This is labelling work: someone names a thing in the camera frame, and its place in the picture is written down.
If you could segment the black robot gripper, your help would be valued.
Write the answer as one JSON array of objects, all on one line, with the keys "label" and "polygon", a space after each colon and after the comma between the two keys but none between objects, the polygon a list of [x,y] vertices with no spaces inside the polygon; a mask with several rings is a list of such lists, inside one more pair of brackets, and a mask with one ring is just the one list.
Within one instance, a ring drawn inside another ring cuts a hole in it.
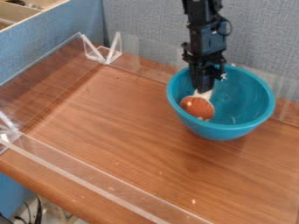
[{"label": "black robot gripper", "polygon": [[202,55],[192,52],[192,45],[187,42],[182,43],[182,59],[190,65],[191,77],[195,79],[195,88],[199,93],[212,90],[214,79],[223,81],[226,79],[226,63],[223,51]]}]

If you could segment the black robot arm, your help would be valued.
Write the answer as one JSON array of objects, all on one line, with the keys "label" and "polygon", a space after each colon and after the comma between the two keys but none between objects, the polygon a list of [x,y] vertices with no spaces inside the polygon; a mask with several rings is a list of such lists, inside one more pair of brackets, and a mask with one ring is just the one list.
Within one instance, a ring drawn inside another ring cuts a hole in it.
[{"label": "black robot arm", "polygon": [[203,94],[212,90],[215,80],[226,79],[223,52],[232,24],[219,14],[222,0],[182,0],[182,6],[191,39],[182,43],[182,59],[188,63],[192,86]]}]

